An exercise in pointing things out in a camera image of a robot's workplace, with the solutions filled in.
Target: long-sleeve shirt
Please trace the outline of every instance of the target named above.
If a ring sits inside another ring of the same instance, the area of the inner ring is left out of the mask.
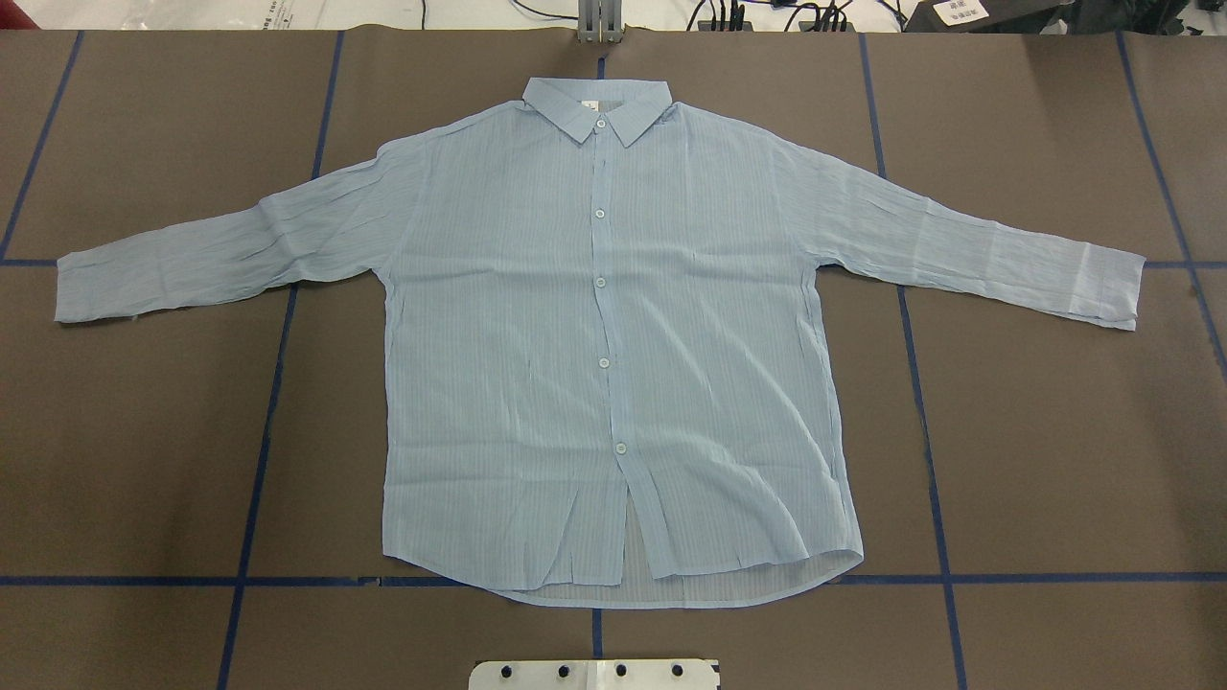
[[[736,607],[864,557],[816,268],[1133,330],[1142,263],[663,82],[534,79],[253,209],[69,254],[55,318],[371,270],[387,555],[537,604]]]

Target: shirt collar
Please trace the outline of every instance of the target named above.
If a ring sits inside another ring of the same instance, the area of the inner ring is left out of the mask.
[[[622,101],[622,104],[598,113],[580,101]],[[588,139],[596,120],[604,117],[622,146],[629,146],[660,119],[674,98],[663,81],[533,77],[524,90],[524,102],[578,144]]]

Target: shirt's left sleeve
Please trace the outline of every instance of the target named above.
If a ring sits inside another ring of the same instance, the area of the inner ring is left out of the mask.
[[[947,209],[817,151],[774,140],[787,230],[816,265],[1001,300],[1134,330],[1145,258]]]
[[[126,237],[58,262],[55,320],[218,304],[384,264],[423,182],[406,146],[265,196],[252,209]]]

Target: white floor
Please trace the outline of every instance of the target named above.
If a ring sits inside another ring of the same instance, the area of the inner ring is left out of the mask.
[[[537,10],[574,15],[575,0],[523,0]],[[899,0],[910,16],[917,0]],[[43,28],[103,29],[260,29],[260,28],[350,28],[380,23],[418,28],[421,0],[18,0]],[[515,7],[510,0],[427,0],[427,28],[535,28],[574,26],[571,21],[547,20]],[[1190,7],[1180,17],[1187,26],[1207,34],[1227,36],[1223,11],[1202,12]],[[656,31],[681,31],[694,9],[694,0],[623,0],[623,22]],[[898,23],[877,0],[853,0],[844,10],[860,32],[897,32]],[[746,21],[755,31],[782,31],[791,9],[752,4]],[[809,10],[798,20],[809,20]],[[699,20],[710,17],[703,9]]]

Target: white metal plate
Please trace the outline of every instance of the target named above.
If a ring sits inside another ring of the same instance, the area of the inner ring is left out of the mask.
[[[719,690],[719,668],[710,659],[482,662],[469,690]]]

